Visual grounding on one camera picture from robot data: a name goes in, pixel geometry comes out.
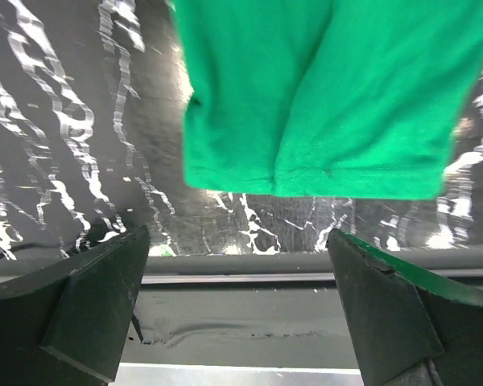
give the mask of green fabric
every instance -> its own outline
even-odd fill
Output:
[[[174,0],[192,187],[427,199],[483,65],[483,0]]]

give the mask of marble pattern surface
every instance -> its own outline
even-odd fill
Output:
[[[149,224],[151,255],[483,244],[483,73],[432,201],[280,199],[187,187],[192,88],[163,0],[0,0],[0,257],[69,257]]]

